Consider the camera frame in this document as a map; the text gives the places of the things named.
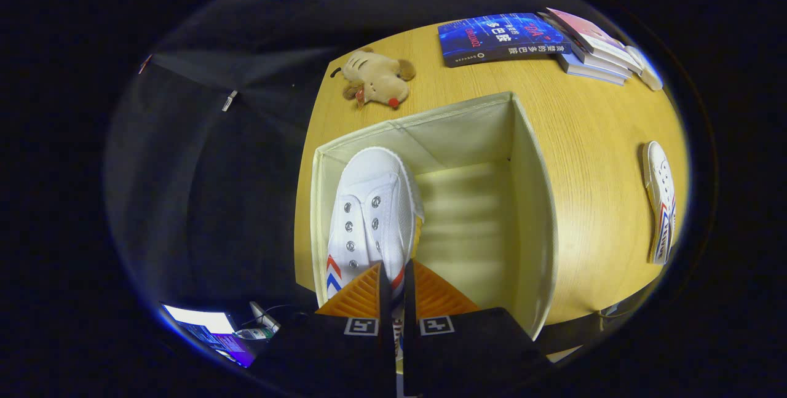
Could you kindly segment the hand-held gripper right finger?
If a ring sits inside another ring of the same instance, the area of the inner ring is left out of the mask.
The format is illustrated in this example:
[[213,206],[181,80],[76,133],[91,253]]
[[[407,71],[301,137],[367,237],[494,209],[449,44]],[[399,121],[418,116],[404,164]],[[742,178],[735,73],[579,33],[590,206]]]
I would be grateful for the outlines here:
[[506,309],[480,308],[416,260],[404,292],[406,395],[515,397],[553,370]]

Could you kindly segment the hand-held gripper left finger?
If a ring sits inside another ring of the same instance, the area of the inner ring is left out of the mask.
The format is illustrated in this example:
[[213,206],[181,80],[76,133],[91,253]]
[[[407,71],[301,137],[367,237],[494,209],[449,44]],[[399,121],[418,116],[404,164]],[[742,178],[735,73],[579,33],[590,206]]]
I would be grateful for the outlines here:
[[374,264],[317,311],[285,320],[248,372],[275,396],[396,396],[391,294]]

